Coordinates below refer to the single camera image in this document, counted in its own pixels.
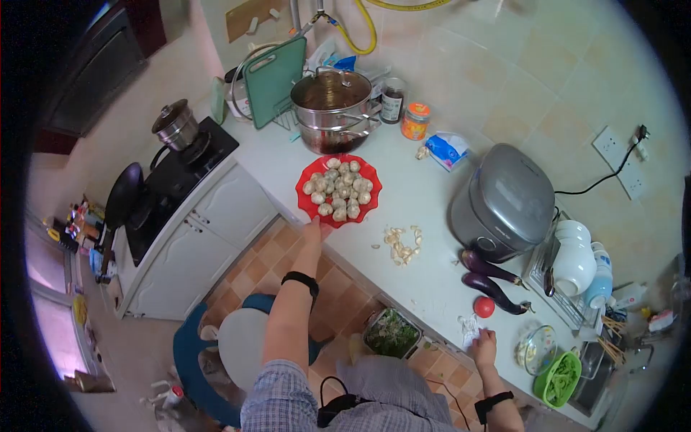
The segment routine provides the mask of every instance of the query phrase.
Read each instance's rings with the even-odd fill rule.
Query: black wristband
[[[283,280],[281,281],[281,285],[283,285],[286,281],[298,281],[302,283],[303,285],[307,286],[307,288],[310,289],[310,295],[312,296],[313,299],[316,299],[316,296],[319,295],[319,284],[316,282],[316,280],[313,277],[309,277],[308,275],[300,272],[288,272],[285,274],[283,277]]]
[[[475,412],[477,413],[477,419],[480,421],[480,424],[487,424],[487,413],[492,411],[492,408],[496,404],[507,399],[513,399],[512,392],[505,391],[492,397],[477,401],[475,403]]]

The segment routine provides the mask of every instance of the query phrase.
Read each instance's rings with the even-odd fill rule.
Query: glass jar
[[[413,102],[406,107],[406,114],[401,123],[401,133],[409,140],[420,141],[425,138],[429,123],[430,107]]]
[[[379,118],[386,124],[396,124],[401,121],[403,98],[406,83],[400,78],[386,78],[384,91],[381,94],[381,112]]]
[[[228,108],[230,108],[230,112],[233,114],[235,120],[238,120],[239,122],[251,122],[251,120],[247,118],[252,114],[252,111],[249,109],[249,99],[247,99],[247,89],[245,88],[245,80],[243,80],[242,71],[238,74],[238,79],[235,81],[235,86],[233,88],[235,92],[235,102],[238,104],[238,108],[242,114],[240,114],[240,112],[238,112],[233,105],[233,95],[230,93],[230,83],[234,75],[235,69],[225,75],[226,84],[223,86],[223,97],[228,103]]]

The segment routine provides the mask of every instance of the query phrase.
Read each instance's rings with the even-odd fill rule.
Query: window
[[[26,269],[48,354],[60,378],[74,377],[75,369],[92,373],[93,367],[89,368],[84,359],[83,353],[89,355],[89,351],[82,347],[82,329],[75,325],[72,313],[73,296],[67,289],[72,279],[70,254],[50,239],[40,225],[34,225],[28,223],[25,230]]]

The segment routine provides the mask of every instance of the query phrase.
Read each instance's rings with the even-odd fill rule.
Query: bucket of greens
[[[422,338],[422,332],[395,309],[384,309],[362,334],[375,354],[403,359]]]
[[[547,406],[561,408],[574,393],[580,372],[580,359],[573,352],[567,351],[557,357],[547,372],[535,378],[533,392]]]

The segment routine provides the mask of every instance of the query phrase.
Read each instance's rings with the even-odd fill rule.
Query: red plate
[[[307,214],[310,215],[310,220],[314,219],[314,217],[319,214],[317,213],[317,208],[319,206],[312,202],[312,198],[309,195],[306,195],[304,192],[302,192],[302,186],[305,184],[306,181],[310,179],[310,177],[312,177],[312,174],[324,174],[328,170],[328,168],[326,167],[326,161],[331,158],[338,158],[341,162],[350,162],[351,160],[356,160],[360,162],[360,171],[358,172],[361,176],[372,182],[372,190],[370,191],[372,200],[370,200],[370,202],[367,204],[360,205],[360,215],[357,217],[357,219],[348,218],[343,222],[335,222],[332,215],[329,215],[320,216],[321,221],[331,225],[333,228],[339,228],[342,224],[348,222],[360,223],[365,218],[367,212],[369,212],[371,209],[376,209],[379,205],[379,191],[381,191],[381,183],[379,182],[379,178],[377,177],[377,170],[372,165],[368,164],[362,158],[359,158],[357,156],[348,154],[328,155],[322,156],[321,158],[309,164],[307,168],[303,170],[302,176],[300,176],[300,180],[298,180],[298,184],[295,185],[295,191],[298,193],[298,207],[302,210],[305,210],[305,212],[307,212]],[[331,203],[330,196],[326,198],[326,202]]]

